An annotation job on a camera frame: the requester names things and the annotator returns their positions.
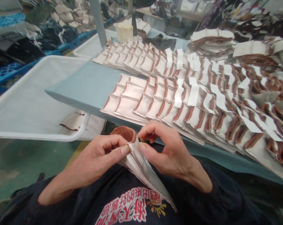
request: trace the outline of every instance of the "blue table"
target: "blue table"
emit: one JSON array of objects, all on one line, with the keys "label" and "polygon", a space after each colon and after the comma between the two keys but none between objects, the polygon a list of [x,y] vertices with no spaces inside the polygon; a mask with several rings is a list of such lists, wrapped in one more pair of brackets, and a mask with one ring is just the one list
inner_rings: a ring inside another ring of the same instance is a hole
[{"label": "blue table", "polygon": [[[177,42],[175,49],[182,48],[185,42],[185,40]],[[69,78],[48,87],[46,93],[60,102],[117,125],[129,126],[139,131],[141,128],[139,125],[100,112],[107,101],[108,94],[115,89],[121,73],[128,74],[89,60]],[[185,137],[182,139],[192,155],[206,157],[234,172],[253,174],[283,185],[283,179],[246,156],[233,155],[209,144],[201,146]]]}]

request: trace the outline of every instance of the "dark sweater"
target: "dark sweater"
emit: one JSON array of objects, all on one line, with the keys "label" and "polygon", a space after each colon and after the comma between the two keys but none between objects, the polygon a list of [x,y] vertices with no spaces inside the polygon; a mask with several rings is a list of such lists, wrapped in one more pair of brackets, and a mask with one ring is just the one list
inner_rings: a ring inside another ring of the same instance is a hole
[{"label": "dark sweater", "polygon": [[2,214],[0,224],[270,224],[234,180],[211,166],[203,167],[213,183],[210,194],[153,167],[177,213],[135,175],[114,165],[99,180],[54,205],[37,202],[53,177],[24,188]]}]

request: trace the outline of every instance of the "fingernail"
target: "fingernail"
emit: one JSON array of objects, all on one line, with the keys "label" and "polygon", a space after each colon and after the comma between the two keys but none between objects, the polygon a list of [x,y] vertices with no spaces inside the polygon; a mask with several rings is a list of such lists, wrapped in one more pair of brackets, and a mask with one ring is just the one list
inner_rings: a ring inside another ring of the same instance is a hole
[{"label": "fingernail", "polygon": [[144,143],[139,142],[139,144],[138,144],[138,149],[139,149],[142,153],[144,153],[144,152],[146,151],[146,147],[145,147]]},{"label": "fingernail", "polygon": [[122,152],[123,155],[127,155],[128,152],[129,152],[129,147],[128,147],[128,145],[123,146],[123,147],[121,148],[121,152]]}]

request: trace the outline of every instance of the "hand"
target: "hand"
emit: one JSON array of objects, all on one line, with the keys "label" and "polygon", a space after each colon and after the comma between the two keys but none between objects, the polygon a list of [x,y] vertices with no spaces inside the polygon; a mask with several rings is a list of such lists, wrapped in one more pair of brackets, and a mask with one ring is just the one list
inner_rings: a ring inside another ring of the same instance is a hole
[{"label": "hand", "polygon": [[157,137],[164,142],[162,153],[158,153],[150,145],[139,143],[139,150],[159,172],[176,177],[190,183],[204,193],[212,191],[212,182],[201,163],[192,157],[185,147],[177,130],[157,121],[150,121],[138,133],[141,141],[154,143]]},{"label": "hand", "polygon": [[71,165],[46,186],[38,202],[41,205],[57,203],[68,197],[75,189],[94,183],[128,154],[127,143],[121,135],[97,136]]}]

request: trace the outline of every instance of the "white plastic crate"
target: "white plastic crate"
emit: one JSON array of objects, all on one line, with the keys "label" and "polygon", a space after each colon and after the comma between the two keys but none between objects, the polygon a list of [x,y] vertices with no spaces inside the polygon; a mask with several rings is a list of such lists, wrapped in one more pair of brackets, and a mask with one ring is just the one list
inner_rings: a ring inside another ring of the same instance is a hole
[{"label": "white plastic crate", "polygon": [[[111,30],[105,30],[106,38],[109,40],[110,38],[116,38],[117,33]],[[98,54],[102,50],[100,39],[98,33],[80,45],[73,51],[73,54],[76,57],[82,58],[92,58],[96,54]]]},{"label": "white plastic crate", "polygon": [[52,141],[92,140],[105,120],[85,113],[78,132],[58,134],[62,120],[76,111],[45,93],[72,75],[87,58],[46,56],[0,97],[0,138]]}]

